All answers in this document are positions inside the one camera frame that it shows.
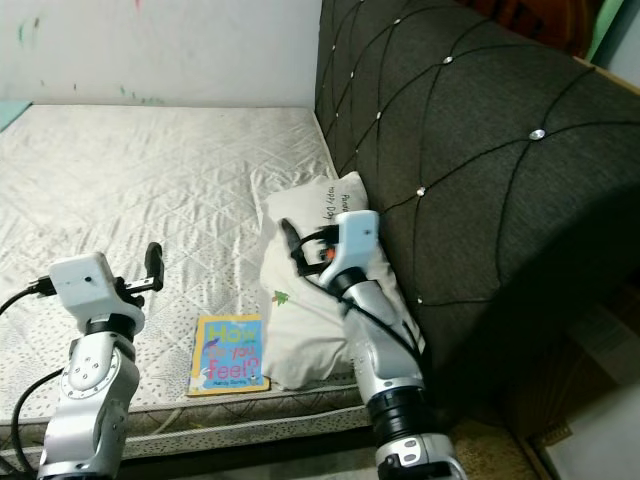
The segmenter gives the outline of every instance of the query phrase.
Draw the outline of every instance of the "cushion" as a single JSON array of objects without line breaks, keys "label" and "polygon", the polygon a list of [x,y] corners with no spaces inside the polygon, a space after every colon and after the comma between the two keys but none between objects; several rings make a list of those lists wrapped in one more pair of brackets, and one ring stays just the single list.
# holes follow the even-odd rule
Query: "cushion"
[{"label": "cushion", "polygon": [[[356,172],[340,180],[319,178],[274,193],[265,201],[262,229],[270,240],[260,271],[260,283],[268,293],[267,304],[262,306],[268,319],[262,368],[264,375],[284,388],[301,388],[332,373],[349,371],[351,365],[338,303],[298,276],[278,223],[288,218],[303,237],[334,223],[338,213],[363,210],[367,204]],[[319,261],[319,244],[309,242],[303,248],[310,263]],[[380,283],[398,315],[419,338],[381,249],[371,260],[368,277]]]}]

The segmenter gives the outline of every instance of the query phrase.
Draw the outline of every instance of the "bed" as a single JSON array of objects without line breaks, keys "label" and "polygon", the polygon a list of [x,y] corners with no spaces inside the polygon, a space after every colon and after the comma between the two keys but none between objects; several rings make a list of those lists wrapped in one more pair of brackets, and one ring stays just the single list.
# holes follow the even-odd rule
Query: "bed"
[{"label": "bed", "polygon": [[[368,424],[351,375],[305,391],[185,396],[202,314],[258,311],[261,201],[336,176],[306,109],[30,107],[0,135],[0,292],[55,259],[102,251],[115,275],[143,276],[150,241],[164,249],[165,288],[146,295],[135,337],[140,386],[124,458],[254,444]],[[0,317],[0,441],[34,381],[66,363],[79,333],[56,297]],[[21,437],[37,463],[57,401],[52,381],[25,404]]]}]

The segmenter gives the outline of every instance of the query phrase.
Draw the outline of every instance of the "floor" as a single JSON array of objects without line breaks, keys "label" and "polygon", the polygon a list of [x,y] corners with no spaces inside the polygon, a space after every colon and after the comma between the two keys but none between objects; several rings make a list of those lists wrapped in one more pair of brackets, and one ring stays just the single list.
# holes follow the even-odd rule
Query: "floor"
[{"label": "floor", "polygon": [[[502,428],[466,420],[453,430],[451,438],[469,480],[538,478]],[[360,448],[176,480],[376,480],[374,455],[374,448]]]}]

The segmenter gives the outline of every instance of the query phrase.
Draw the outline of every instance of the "pillow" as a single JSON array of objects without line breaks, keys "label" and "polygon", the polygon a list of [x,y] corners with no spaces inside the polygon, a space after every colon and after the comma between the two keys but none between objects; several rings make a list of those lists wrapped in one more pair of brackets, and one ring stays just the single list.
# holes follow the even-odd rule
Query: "pillow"
[{"label": "pillow", "polygon": [[[280,386],[297,389],[334,373],[351,370],[342,315],[336,300],[313,288],[295,269],[279,221],[288,218],[301,237],[335,223],[335,215],[367,208],[367,195],[357,172],[339,180],[326,178],[270,195],[263,205],[262,229],[268,244],[260,270],[261,312],[266,321],[262,373]],[[305,245],[309,263],[319,261],[319,244]],[[392,306],[419,338],[382,250],[367,274],[378,280]]]}]

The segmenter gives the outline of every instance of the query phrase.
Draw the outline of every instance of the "book cover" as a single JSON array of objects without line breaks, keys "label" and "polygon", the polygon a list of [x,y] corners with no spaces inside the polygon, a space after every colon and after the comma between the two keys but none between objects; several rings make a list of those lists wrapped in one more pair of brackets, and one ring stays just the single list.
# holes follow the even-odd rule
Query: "book cover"
[{"label": "book cover", "polygon": [[269,386],[262,376],[260,315],[200,317],[187,395],[259,392]]}]

